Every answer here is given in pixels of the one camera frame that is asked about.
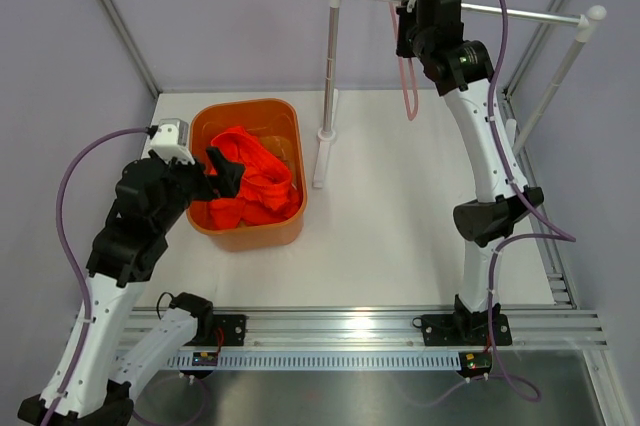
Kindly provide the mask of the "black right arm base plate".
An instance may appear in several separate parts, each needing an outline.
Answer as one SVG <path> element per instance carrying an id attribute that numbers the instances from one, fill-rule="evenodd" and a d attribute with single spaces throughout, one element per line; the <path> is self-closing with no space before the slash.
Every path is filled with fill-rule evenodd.
<path id="1" fill-rule="evenodd" d="M 471 318 L 457 313 L 424 314 L 414 317 L 412 326 L 420 330 L 425 346 L 485 347 L 490 343 L 489 318 L 484 313 Z"/>

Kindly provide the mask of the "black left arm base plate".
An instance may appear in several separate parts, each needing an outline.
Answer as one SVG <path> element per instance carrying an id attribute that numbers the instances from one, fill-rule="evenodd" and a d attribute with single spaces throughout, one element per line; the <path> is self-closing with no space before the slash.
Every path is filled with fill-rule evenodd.
<path id="1" fill-rule="evenodd" d="M 246 336 L 247 316 L 242 314 L 209 314 L 198 320 L 196 335 L 190 346 L 241 347 Z"/>

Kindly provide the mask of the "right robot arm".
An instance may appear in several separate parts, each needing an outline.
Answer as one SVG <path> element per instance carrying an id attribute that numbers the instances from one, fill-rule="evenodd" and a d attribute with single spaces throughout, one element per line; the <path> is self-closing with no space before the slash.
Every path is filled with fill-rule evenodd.
<path id="1" fill-rule="evenodd" d="M 465 244 L 463 282 L 450 314 L 424 314 L 416 325 L 427 346 L 511 344 L 497 299 L 499 245 L 544 200 L 531 187 L 509 148 L 491 91 L 494 69 L 485 45 L 464 37 L 462 0 L 409 0 L 397 9 L 396 52 L 416 58 L 453 115 L 472 168 L 475 199 L 455 206 Z"/>

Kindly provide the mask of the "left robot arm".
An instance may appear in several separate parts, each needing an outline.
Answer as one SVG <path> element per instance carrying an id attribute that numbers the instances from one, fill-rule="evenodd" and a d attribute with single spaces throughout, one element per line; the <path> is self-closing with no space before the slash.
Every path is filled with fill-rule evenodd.
<path id="1" fill-rule="evenodd" d="M 152 377 L 189 343 L 220 343 L 210 301 L 180 293 L 152 330 L 122 359 L 116 357 L 130 313 L 168 248 L 167 233 L 196 201 L 235 197 L 245 172 L 216 148 L 213 166 L 195 159 L 165 160 L 156 152 L 128 164 L 104 228 L 93 241 L 83 304 L 55 374 L 17 416 L 31 425 L 125 425 Z"/>

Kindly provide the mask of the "orange shorts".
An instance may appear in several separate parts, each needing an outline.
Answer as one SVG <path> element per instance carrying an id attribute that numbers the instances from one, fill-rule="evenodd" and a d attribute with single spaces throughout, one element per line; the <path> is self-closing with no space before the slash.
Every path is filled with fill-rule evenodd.
<path id="1" fill-rule="evenodd" d="M 277 224 L 298 212 L 301 195 L 292 172 L 257 137 L 235 126 L 214 137 L 211 145 L 229 161 L 245 167 L 236 197 L 208 203 L 214 229 Z"/>

